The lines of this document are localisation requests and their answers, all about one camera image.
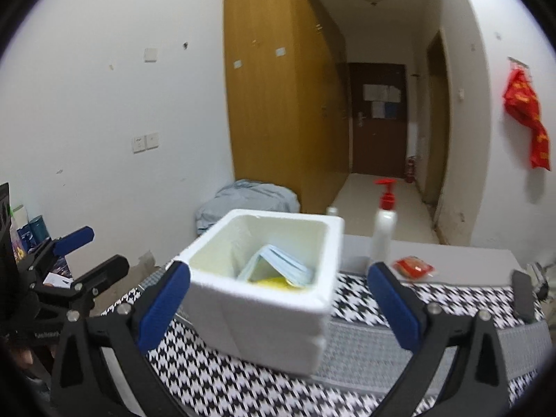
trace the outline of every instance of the fire extinguisher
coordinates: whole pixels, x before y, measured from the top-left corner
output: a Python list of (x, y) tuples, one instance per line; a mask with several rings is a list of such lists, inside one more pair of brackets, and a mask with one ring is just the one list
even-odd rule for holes
[(409, 157), (405, 164), (405, 181), (407, 183), (415, 182), (415, 157)]

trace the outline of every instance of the doorway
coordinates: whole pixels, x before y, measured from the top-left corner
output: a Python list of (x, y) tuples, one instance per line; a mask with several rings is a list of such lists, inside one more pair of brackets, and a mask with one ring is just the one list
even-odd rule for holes
[(429, 206), (434, 219), (446, 176), (450, 145), (448, 68), (440, 33), (435, 36), (426, 54), (429, 67), (430, 143), (423, 201)]
[(353, 172), (403, 177), (408, 143), (405, 65), (350, 63)]

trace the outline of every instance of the blue gripper pad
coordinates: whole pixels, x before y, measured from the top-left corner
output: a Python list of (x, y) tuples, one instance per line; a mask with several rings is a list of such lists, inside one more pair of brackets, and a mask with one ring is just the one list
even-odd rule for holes
[[(410, 308), (411, 303), (406, 302), (407, 294), (400, 289), (406, 287), (399, 283), (384, 263), (375, 263), (369, 268), (367, 286), (388, 320), (400, 346), (415, 353), (421, 345), (424, 328), (418, 316)], [(413, 294), (412, 290), (407, 288), (406, 290)]]
[(71, 234), (57, 240), (54, 244), (54, 248), (52, 248), (52, 253), (56, 257), (67, 256), (70, 252), (73, 252), (86, 245), (87, 243), (93, 241), (94, 237), (95, 233), (93, 232), (93, 229), (91, 227), (82, 227), (80, 229), (77, 229), (75, 232), (72, 232)]
[[(134, 317), (138, 317), (134, 322), (135, 343), (141, 354), (145, 355), (158, 346), (190, 283), (189, 266), (182, 262), (174, 262), (159, 282), (148, 287), (137, 300), (134, 306)], [(149, 304), (148, 308), (142, 309), (140, 301)]]

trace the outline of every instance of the red pump nozzle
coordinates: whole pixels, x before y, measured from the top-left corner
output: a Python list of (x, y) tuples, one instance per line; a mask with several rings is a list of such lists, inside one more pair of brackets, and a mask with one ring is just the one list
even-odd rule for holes
[(382, 178), (375, 182), (377, 185), (386, 185), (386, 192), (380, 197), (380, 208), (383, 210), (392, 210), (396, 203), (396, 196), (392, 192), (392, 187), (396, 183), (395, 178)]

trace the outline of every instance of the white bottle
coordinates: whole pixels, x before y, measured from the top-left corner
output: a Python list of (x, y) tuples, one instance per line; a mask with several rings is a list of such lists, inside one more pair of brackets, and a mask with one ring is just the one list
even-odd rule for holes
[(380, 198), (380, 206), (376, 212), (375, 232), (373, 234), (373, 245), (371, 246), (371, 264), (388, 261), (390, 254), (390, 242), (396, 229), (398, 216), (394, 211), (396, 198), (391, 192), (396, 183), (393, 178), (377, 180), (377, 185), (386, 185), (386, 192)]

